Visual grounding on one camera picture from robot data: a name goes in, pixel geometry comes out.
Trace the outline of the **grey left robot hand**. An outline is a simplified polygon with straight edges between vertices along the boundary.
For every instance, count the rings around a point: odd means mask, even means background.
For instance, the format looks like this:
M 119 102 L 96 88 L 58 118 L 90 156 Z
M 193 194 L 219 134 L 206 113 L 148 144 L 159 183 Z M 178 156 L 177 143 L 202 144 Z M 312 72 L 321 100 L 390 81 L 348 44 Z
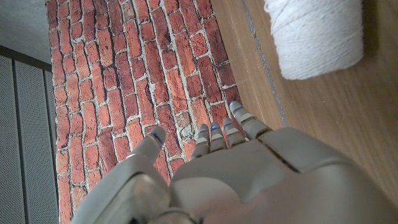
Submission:
M 240 103 L 201 125 L 189 162 L 166 182 L 157 126 L 84 198 L 73 223 L 396 223 L 397 208 L 338 150 L 273 130 Z

